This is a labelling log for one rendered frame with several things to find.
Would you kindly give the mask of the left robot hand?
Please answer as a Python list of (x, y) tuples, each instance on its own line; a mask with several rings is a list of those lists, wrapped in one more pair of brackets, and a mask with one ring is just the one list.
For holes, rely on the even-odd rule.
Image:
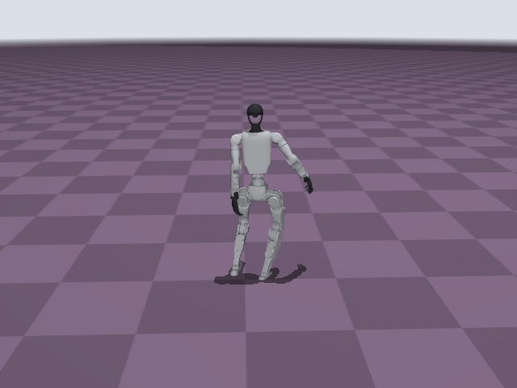
[(237, 204), (237, 199), (239, 199), (238, 197), (238, 192), (235, 192), (233, 194), (233, 197), (231, 196), (230, 197), (232, 199), (232, 206), (233, 206), (233, 211), (239, 215), (239, 216), (242, 216), (243, 214), (240, 214), (239, 210), (238, 210), (238, 204)]

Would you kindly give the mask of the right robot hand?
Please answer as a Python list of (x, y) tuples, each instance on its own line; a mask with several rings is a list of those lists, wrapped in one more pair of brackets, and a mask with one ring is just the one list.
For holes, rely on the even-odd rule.
[(306, 176), (306, 177), (304, 177), (304, 182), (305, 182), (305, 183), (306, 183), (306, 182), (308, 183), (308, 185), (307, 185), (305, 188), (309, 187), (306, 191), (308, 191), (308, 192), (309, 192), (309, 194), (310, 194), (310, 193), (312, 193), (312, 191), (313, 191), (313, 187), (312, 187), (312, 182), (311, 182), (311, 180), (310, 180), (310, 177), (309, 177), (309, 178), (308, 178), (307, 176)]

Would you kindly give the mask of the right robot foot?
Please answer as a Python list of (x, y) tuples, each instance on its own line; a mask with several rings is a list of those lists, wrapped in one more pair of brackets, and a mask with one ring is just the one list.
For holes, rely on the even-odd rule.
[(269, 271), (269, 274), (268, 274), (268, 276), (267, 276), (267, 277), (265, 277), (265, 276), (264, 276), (264, 274), (265, 274), (265, 273), (263, 273), (263, 275), (262, 275), (262, 276), (260, 275), (258, 279), (259, 279), (259, 280), (265, 280), (265, 279), (267, 279), (267, 278), (272, 274), (272, 271)]

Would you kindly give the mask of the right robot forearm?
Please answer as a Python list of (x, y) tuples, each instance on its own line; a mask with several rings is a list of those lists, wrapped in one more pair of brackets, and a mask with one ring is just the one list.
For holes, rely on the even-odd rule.
[(292, 167), (296, 171), (296, 173), (301, 177), (301, 179), (304, 181), (304, 177), (307, 176), (309, 178), (309, 175), (306, 172), (306, 170), (303, 168), (303, 166), (302, 166), (300, 160), (298, 159), (298, 157), (295, 154), (294, 154), (294, 156), (296, 157), (298, 162), (296, 164), (294, 164)]

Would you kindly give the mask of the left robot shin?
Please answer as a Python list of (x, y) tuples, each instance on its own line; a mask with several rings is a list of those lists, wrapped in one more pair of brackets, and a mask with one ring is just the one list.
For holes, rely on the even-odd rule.
[(238, 265), (240, 261), (240, 257), (242, 255), (242, 252), (244, 250), (245, 242), (246, 242), (246, 234), (239, 234), (239, 228), (240, 228), (241, 222), (237, 224), (237, 233), (235, 237), (234, 242), (234, 260), (233, 260), (233, 269), (236, 265), (236, 269), (238, 270)]

